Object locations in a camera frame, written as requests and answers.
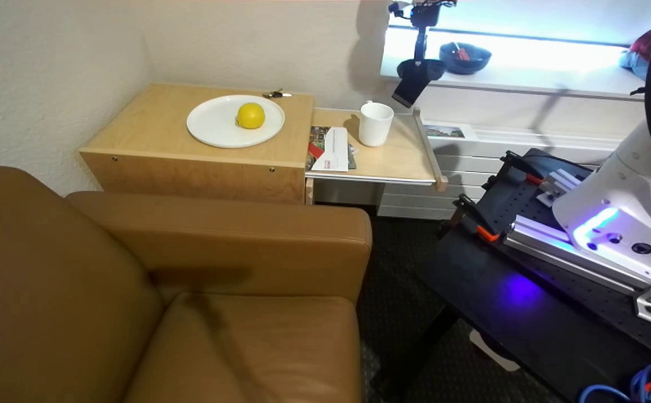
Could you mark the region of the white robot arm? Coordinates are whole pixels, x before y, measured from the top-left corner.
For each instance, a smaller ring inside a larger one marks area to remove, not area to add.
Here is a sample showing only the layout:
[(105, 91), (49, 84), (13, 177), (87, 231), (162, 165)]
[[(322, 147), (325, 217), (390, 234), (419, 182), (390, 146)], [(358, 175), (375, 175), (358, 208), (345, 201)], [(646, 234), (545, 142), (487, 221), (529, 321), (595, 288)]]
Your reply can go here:
[(382, 71), (402, 105), (439, 83), (499, 91), (473, 129), (597, 149), (551, 203), (565, 249), (651, 287), (651, 0), (388, 0)]

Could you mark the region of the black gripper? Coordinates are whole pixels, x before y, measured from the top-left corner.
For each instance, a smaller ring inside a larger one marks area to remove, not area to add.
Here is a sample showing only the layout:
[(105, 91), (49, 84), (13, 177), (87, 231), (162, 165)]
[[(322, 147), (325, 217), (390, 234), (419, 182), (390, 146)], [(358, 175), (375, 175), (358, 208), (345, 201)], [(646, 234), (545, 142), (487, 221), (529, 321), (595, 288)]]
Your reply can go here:
[(415, 58), (423, 60), (427, 52), (427, 31), (439, 25), (443, 7), (457, 7), (458, 0), (392, 0), (390, 13), (407, 20), (416, 29)]

